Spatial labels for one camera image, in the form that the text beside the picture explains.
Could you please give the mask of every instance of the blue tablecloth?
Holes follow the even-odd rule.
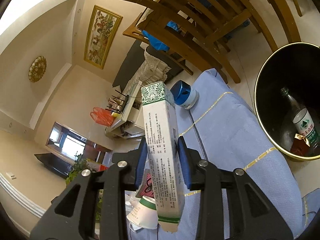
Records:
[[[277,208],[296,238],[314,217],[312,211],[318,211],[320,192],[301,199],[285,158],[267,139],[246,102],[224,83],[215,69],[203,72],[192,87],[200,94],[195,106],[189,111],[176,106],[179,134],[188,148],[197,150],[203,159],[220,169],[243,168]],[[129,230],[129,239],[195,239],[200,194],[186,188],[185,193],[177,233],[164,232],[161,227],[140,229],[136,233]],[[226,194],[223,198],[225,238],[229,238]]]

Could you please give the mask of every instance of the red plastic bag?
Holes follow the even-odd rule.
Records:
[[[101,107],[94,107],[93,112],[90,113],[90,116],[98,124],[111,126],[115,119],[113,116],[111,116],[111,114],[111,111],[105,110]]]

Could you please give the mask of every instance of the small jar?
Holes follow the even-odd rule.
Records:
[[[182,80],[176,82],[170,89],[174,102],[184,109],[190,109],[199,99],[199,92]]]

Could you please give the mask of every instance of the cardboard box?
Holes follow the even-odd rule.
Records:
[[[172,93],[163,82],[141,88],[152,188],[159,224],[176,232],[184,207],[183,176],[177,152],[178,125]]]

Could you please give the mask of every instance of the candy wrapper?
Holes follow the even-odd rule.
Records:
[[[142,178],[142,184],[137,191],[136,197],[142,198],[143,196],[148,196],[154,198],[152,190],[152,179],[150,169],[145,169]]]
[[[310,143],[308,139],[300,134],[294,136],[291,152],[298,156],[305,156],[309,150]]]

